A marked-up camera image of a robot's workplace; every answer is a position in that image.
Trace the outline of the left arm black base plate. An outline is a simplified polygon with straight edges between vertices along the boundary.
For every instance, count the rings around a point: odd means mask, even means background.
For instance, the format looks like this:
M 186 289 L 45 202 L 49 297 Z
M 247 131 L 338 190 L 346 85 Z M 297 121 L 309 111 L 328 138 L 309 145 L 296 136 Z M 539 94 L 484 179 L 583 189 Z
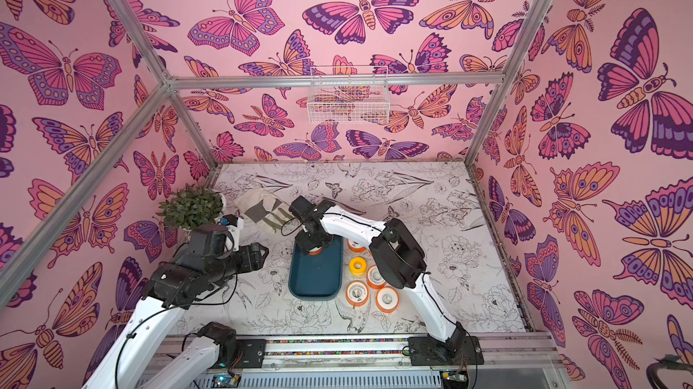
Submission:
M 265 338 L 242 338 L 224 341 L 214 367 L 227 370 L 261 368 L 265 360 Z

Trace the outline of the teal plastic storage tray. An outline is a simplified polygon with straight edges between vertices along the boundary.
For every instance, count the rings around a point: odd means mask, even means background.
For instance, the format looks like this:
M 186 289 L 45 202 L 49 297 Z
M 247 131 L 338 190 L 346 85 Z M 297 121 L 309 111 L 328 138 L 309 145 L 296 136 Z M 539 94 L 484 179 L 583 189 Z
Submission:
M 288 281 L 289 292 L 304 301 L 329 301 L 339 293 L 343 275 L 343 239 L 332 243 L 316 254 L 303 254 L 294 244 Z

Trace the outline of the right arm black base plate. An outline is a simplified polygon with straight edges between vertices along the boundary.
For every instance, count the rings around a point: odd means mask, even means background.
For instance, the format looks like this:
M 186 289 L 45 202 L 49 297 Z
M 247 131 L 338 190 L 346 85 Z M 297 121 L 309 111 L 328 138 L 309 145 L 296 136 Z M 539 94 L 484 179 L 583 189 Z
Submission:
M 454 346 L 430 336 L 408 338 L 408 352 L 413 366 L 484 365 L 485 358 L 478 337 L 465 335 Z

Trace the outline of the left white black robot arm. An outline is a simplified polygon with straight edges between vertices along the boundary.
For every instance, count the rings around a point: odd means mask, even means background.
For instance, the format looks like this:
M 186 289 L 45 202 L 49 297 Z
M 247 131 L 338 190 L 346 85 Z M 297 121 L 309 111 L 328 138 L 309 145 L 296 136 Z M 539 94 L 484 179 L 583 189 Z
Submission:
M 209 297 L 240 275 L 265 265 L 267 246 L 241 245 L 242 225 L 206 224 L 195 228 L 170 262 L 144 286 L 133 316 L 85 382 L 87 388 L 133 388 L 176 322 L 191 307 L 209 307 Z M 182 388 L 216 365 L 238 356 L 236 331 L 206 324 L 191 345 L 148 381 L 151 388 Z

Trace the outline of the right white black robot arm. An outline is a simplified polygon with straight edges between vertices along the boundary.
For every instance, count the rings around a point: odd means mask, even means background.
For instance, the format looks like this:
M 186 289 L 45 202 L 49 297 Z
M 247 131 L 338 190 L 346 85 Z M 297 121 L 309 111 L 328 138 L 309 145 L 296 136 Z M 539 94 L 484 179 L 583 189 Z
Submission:
M 462 359 L 468 332 L 440 299 L 425 252 L 400 219 L 371 220 L 333 201 L 314 204 L 302 196 L 291 203 L 290 213 L 299 221 L 296 239 L 305 253 L 326 248 L 336 237 L 367 248 L 384 280 L 402 291 L 418 311 L 435 354 L 447 360 Z

